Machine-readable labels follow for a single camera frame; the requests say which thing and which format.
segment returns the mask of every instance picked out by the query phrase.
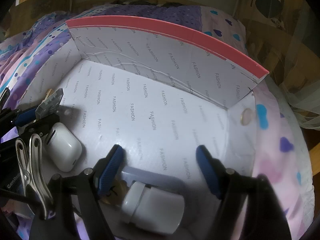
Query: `blue heart print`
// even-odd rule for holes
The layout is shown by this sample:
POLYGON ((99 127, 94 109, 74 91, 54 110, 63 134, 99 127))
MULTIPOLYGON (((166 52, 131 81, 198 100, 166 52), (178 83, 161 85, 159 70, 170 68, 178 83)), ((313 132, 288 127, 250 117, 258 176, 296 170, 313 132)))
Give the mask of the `blue heart print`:
POLYGON ((226 21, 230 26, 232 26, 232 22, 231 22, 231 21, 229 21, 228 19, 225 19, 225 21, 226 21))
POLYGON ((222 37, 222 32, 219 30, 213 30, 215 34, 217 34, 217 36, 222 37))
POLYGON ((259 119, 259 126, 262 130, 266 130, 269 127, 269 123, 267 120, 267 109, 264 105, 258 104, 257 108, 257 115, 259 119))
POLYGON ((237 41, 240 41, 240 37, 238 34, 233 34, 233 37, 237 40, 237 41))
POLYGON ((301 174, 300 174, 300 172, 297 172, 297 180, 299 182, 299 185, 301 186, 301 174))
POLYGON ((283 153, 290 152, 294 149, 294 145, 289 142, 289 140, 286 137, 280 138, 280 151, 283 153))
POLYGON ((212 36, 212 33, 211 32, 204 32, 204 34, 207 34, 209 36, 212 36))

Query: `cardboard box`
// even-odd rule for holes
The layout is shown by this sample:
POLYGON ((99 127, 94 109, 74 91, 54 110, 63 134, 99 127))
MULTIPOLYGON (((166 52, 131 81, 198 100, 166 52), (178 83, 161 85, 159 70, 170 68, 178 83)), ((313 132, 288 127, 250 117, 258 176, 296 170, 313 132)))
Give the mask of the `cardboard box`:
POLYGON ((67 0, 21 0, 10 8, 10 36, 30 29, 36 20, 53 11, 67 11, 67 0))
MULTIPOLYGON (((198 168, 196 147, 204 144, 226 167, 251 175, 257 129, 252 89, 268 72, 227 44, 168 22, 99 16, 67 25, 74 40, 39 70, 20 107, 62 87, 61 122, 84 149, 68 175, 93 167, 120 144, 125 165, 176 177, 188 189, 183 221, 168 239, 189 239, 190 232, 203 239, 219 201, 198 168), (248 108, 251 121, 243 125, 248 108)), ((44 165, 46 179, 58 172, 50 161, 44 165)), ((163 239, 122 223, 118 208, 101 207, 116 236, 163 239)))

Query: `bed sheet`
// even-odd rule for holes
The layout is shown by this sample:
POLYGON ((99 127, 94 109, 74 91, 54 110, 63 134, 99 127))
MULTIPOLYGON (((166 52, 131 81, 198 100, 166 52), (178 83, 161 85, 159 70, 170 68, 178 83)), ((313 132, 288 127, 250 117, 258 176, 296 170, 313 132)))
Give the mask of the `bed sheet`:
POLYGON ((71 38, 65 20, 99 15, 129 15, 172 22, 204 32, 247 53, 244 26, 215 8, 106 4, 77 16, 54 12, 36 21, 29 31, 0 44, 0 93, 5 87, 11 91, 5 106, 16 108, 40 67, 71 38))
POLYGON ((315 195, 314 187, 312 185, 312 170, 308 148, 303 138, 303 134, 298 124, 297 118, 295 117, 292 109, 285 100, 281 90, 269 76, 265 77, 265 82, 268 86, 269 91, 276 98, 279 105, 280 113, 288 121, 293 134, 293 144, 295 150, 294 152, 296 155, 297 166, 300 173, 300 195, 303 205, 301 232, 304 232, 313 221, 315 207, 315 195))

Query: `pink fabric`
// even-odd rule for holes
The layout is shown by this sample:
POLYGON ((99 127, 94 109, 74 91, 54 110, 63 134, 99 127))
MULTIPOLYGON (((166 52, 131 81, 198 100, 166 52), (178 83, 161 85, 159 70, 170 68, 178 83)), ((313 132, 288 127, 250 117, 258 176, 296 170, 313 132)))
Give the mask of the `pink fabric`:
POLYGON ((306 229, 302 223, 301 174, 297 168, 293 135, 265 81, 256 86, 253 92, 259 128, 252 176, 263 173, 268 177, 286 214, 292 240, 296 240, 306 229))
POLYGON ((14 52, 9 58, 0 61, 0 85, 3 82, 8 80, 8 76, 12 74, 12 72, 15 70, 15 68, 11 68, 19 58, 22 58, 24 56, 24 53, 28 50, 28 48, 23 48, 19 51, 14 52))

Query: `purple polka dot fabric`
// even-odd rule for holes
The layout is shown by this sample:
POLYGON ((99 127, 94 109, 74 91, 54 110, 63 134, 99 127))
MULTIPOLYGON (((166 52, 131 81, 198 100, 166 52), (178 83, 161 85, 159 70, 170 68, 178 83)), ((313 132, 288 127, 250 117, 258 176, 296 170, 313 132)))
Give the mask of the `purple polka dot fabric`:
POLYGON ((11 109, 15 109, 18 103, 18 99, 22 97, 23 93, 27 89, 28 85, 30 85, 31 81, 35 77, 36 73, 40 69, 40 67, 48 60, 48 58, 56 52, 60 47, 61 43, 65 44, 70 39, 70 35, 68 32, 61 32, 55 39, 52 39, 48 44, 50 47, 50 53, 48 53, 47 46, 44 46, 39 53, 37 53, 32 62, 28 65, 21 78, 17 79, 16 84, 12 88, 12 91, 17 95, 14 97, 10 95, 7 100, 7 107, 11 107, 11 109))
POLYGON ((98 15, 128 15, 151 18, 201 30, 200 6, 158 7, 154 5, 120 5, 106 9, 98 15))
POLYGON ((69 14, 67 12, 53 12, 51 14, 47 14, 37 20, 31 29, 27 32, 22 33, 22 39, 18 43, 9 45, 7 47, 6 53, 1 53, 0 49, 0 61, 8 59, 13 53, 23 49, 28 48, 32 45, 35 38, 43 31, 54 25, 56 22, 61 20, 68 20, 71 17, 75 16, 75 14, 69 14))

